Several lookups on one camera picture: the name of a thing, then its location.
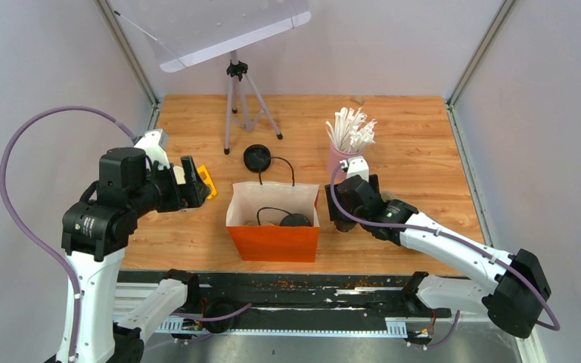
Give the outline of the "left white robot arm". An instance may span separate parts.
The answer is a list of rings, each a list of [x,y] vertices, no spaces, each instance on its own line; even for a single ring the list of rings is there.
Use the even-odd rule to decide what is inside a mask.
[[[179,166],[137,147],[101,156],[98,179],[62,218],[61,246],[76,274],[69,290],[78,298],[70,306],[80,312],[66,316],[53,362],[138,362],[146,342],[173,312],[200,306],[199,277],[172,269],[129,314],[113,317],[120,266],[138,220],[150,212],[201,207],[209,192],[190,156]]]

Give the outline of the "black paper coffee cup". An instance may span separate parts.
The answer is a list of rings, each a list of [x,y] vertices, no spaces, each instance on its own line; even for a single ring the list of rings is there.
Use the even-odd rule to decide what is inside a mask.
[[[334,227],[336,228],[337,231],[341,233],[348,233],[352,231],[356,226],[357,223],[353,221],[342,221],[342,220],[334,221]]]

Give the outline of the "orange paper bag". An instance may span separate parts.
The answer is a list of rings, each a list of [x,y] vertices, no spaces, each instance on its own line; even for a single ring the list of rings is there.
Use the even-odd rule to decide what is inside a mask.
[[[232,185],[232,196],[225,226],[241,259],[262,262],[314,262],[320,222],[318,220],[318,185],[296,182],[293,165],[289,183],[243,181]],[[244,226],[247,221],[280,223],[290,213],[308,217],[312,227]]]

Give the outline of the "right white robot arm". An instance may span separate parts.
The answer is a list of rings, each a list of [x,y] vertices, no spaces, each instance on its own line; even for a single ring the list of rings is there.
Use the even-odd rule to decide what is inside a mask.
[[[548,304],[551,288],[539,257],[479,244],[398,198],[385,200],[377,176],[354,175],[325,185],[329,219],[347,233],[357,225],[377,240],[423,253],[460,271],[462,279],[415,272],[402,305],[410,315],[450,309],[486,316],[496,327],[526,339],[535,327],[559,331]]]

